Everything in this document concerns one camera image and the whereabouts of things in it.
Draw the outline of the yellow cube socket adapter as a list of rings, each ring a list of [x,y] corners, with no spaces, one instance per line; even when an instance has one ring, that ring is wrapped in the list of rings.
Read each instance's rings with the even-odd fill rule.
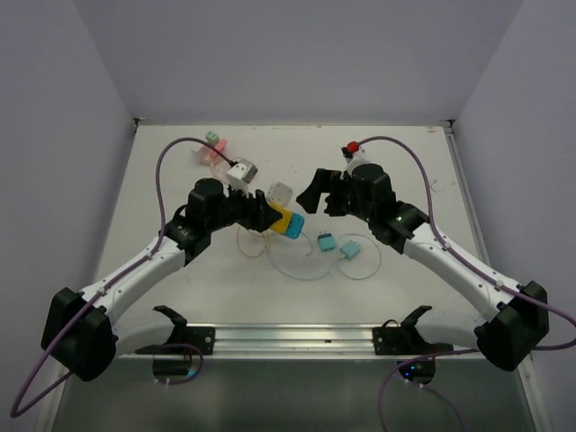
[[[275,221],[269,227],[269,229],[278,233],[278,234],[285,235],[289,229],[290,222],[291,222],[292,217],[293,217],[293,213],[290,210],[288,210],[287,208],[283,207],[281,204],[276,203],[276,202],[270,202],[269,206],[281,214],[281,218],[279,220]]]

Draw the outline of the white socket adapter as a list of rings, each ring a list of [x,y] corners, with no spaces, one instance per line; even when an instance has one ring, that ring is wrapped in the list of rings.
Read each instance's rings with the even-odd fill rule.
[[[275,203],[287,207],[293,198],[293,189],[282,182],[272,183],[266,193],[266,199],[270,203]]]

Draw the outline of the blue power socket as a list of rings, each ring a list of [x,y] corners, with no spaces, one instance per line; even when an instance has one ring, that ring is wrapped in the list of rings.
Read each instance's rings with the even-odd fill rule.
[[[297,239],[304,227],[305,218],[297,212],[293,212],[288,223],[287,229],[284,232],[284,236],[288,239]]]

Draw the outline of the teal charger plug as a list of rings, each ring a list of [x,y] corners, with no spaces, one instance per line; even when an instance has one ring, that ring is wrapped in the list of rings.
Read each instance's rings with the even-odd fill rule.
[[[333,235],[329,232],[319,234],[317,236],[317,243],[319,246],[319,251],[322,253],[335,250],[337,247],[337,242],[335,241]]]

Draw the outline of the light blue charger plug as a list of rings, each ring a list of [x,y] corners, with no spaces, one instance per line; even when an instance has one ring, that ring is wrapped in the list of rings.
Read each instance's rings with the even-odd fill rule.
[[[348,240],[340,247],[339,252],[342,259],[351,261],[359,255],[361,252],[361,246],[353,240]]]

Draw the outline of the pink socket adapter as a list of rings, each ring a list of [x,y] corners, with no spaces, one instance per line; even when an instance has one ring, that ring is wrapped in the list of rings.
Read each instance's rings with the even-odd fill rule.
[[[220,163],[222,161],[221,153],[224,153],[227,144],[225,139],[221,139],[217,144],[213,144],[215,150],[201,145],[199,149],[192,151],[193,162],[206,166]]]

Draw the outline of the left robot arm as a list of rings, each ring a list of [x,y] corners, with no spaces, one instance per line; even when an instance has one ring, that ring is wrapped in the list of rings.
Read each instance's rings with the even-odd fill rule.
[[[263,191],[243,193],[213,178],[199,180],[173,219],[132,260],[78,292],[64,288],[53,297],[40,346],[84,382],[132,350],[131,336],[117,325],[140,297],[196,259],[212,233],[238,224],[263,232],[283,215]]]

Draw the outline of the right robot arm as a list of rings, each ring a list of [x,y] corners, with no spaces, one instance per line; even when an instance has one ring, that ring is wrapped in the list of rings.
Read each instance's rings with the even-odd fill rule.
[[[513,371],[547,335],[548,312],[537,305],[547,301],[546,290],[499,275],[449,245],[434,233],[424,212],[397,199],[380,166],[362,164],[351,172],[319,168],[296,201],[309,214],[324,201],[327,215],[366,222],[378,241],[435,273],[478,312],[456,317],[421,305],[401,323],[373,329],[376,354],[431,354],[458,346],[478,350],[493,365]]]

